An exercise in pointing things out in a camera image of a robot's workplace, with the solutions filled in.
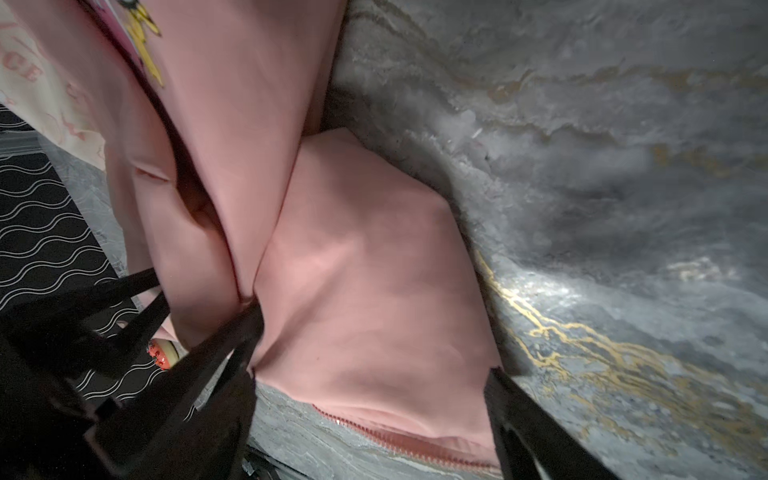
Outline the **pink zip-up jacket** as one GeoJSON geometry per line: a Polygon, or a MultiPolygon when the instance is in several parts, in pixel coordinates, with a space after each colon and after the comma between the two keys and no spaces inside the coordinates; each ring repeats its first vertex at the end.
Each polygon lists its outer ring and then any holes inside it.
{"type": "Polygon", "coordinates": [[[446,200],[320,120],[342,1],[12,1],[104,139],[128,265],[193,347],[251,301],[258,381],[399,453],[495,468],[500,365],[446,200]]]}

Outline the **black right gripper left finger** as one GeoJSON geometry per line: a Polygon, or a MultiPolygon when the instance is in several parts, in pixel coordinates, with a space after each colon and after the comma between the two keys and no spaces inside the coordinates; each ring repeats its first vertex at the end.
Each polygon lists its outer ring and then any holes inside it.
{"type": "Polygon", "coordinates": [[[255,412],[253,303],[84,438],[114,479],[239,479],[255,412]]]}

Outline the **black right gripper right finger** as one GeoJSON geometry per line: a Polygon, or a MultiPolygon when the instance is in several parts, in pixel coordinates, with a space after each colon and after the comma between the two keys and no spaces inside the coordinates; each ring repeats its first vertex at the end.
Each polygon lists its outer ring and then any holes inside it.
{"type": "Polygon", "coordinates": [[[484,399],[503,478],[618,479],[501,368],[489,371],[484,399]]]}

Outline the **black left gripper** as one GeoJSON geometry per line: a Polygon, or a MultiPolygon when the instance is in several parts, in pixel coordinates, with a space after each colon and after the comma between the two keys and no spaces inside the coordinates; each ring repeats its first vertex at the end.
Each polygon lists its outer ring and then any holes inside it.
{"type": "Polygon", "coordinates": [[[71,382],[88,371],[120,378],[129,370],[169,313],[164,295],[112,337],[95,333],[86,322],[158,284],[154,270],[147,269],[2,313],[2,478],[112,478],[85,435],[121,405],[109,399],[95,408],[71,382]]]}

